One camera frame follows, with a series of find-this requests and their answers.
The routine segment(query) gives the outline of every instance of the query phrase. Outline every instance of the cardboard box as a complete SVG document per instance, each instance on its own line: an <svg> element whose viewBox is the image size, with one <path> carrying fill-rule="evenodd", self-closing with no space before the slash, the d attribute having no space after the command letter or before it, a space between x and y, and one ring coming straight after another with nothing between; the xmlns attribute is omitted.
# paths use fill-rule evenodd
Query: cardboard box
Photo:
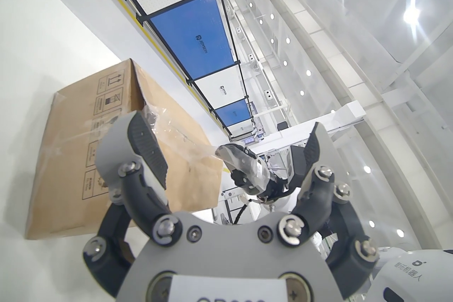
<svg viewBox="0 0 453 302"><path fill-rule="evenodd" d="M217 206L222 162L212 156L188 158L209 145L204 131L128 60L55 94L39 152L27 239L97 232L110 204L108 189L95 167L97 145L115 116L145 105L165 109L165 119L178 125L178 135L183 134L168 138L167 120L157 121L157 139L168 163L170 209L198 211Z"/></svg>

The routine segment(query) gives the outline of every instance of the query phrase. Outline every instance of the blue panel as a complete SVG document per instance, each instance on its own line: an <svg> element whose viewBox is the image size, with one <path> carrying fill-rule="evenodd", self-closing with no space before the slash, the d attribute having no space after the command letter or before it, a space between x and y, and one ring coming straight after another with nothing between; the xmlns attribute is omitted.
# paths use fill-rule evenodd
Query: blue panel
<svg viewBox="0 0 453 302"><path fill-rule="evenodd" d="M233 64L216 0L194 0L151 21L192 79Z"/></svg>
<svg viewBox="0 0 453 302"><path fill-rule="evenodd" d="M227 127L251 118L249 108L244 99L220 107L216 110L216 113Z"/></svg>

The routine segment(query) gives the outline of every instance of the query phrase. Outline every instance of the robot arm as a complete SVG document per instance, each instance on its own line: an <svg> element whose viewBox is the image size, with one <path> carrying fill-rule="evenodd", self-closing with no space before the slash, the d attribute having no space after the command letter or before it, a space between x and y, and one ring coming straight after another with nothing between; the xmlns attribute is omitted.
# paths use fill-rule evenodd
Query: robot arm
<svg viewBox="0 0 453 302"><path fill-rule="evenodd" d="M369 276L377 248L348 196L338 194L335 172L328 168L335 149L322 124L316 124L307 149L309 168L290 214L272 212L242 226L216 226L191 213L170 213L167 164L152 130L139 112L119 118L97 152L96 166L114 203L84 248L89 271L117 301L146 296L146 301L173 302L181 292L186 300L226 300L227 293L247 300L251 285L255 293L265 293L257 298L266 302L294 301L294 295L303 296L301 301L343 300ZM149 236L135 260L124 241L131 218ZM324 261L309 238L327 218L338 242ZM197 280L203 281L194 291L190 285ZM269 299L269 285L275 285L275 293L283 285L283 292Z"/></svg>

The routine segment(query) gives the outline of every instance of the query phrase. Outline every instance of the recessed light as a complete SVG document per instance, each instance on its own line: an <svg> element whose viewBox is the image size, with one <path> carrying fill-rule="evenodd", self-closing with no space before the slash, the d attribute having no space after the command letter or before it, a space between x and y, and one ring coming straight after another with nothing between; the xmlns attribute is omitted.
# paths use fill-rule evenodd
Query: recessed light
<svg viewBox="0 0 453 302"><path fill-rule="evenodd" d="M408 24L415 25L419 21L419 16L420 10L411 6L404 12L403 20Z"/></svg>

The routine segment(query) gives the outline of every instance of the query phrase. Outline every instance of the joyson logo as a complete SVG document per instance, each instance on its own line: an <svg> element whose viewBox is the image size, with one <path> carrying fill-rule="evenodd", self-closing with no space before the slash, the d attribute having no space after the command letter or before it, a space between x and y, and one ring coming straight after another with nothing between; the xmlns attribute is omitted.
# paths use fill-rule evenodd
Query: joyson logo
<svg viewBox="0 0 453 302"><path fill-rule="evenodd" d="M199 42L201 48L203 49L204 53L207 54L207 48L206 46L204 45L204 42L203 40L201 39L201 35L198 35L195 37L197 39L197 41Z"/></svg>

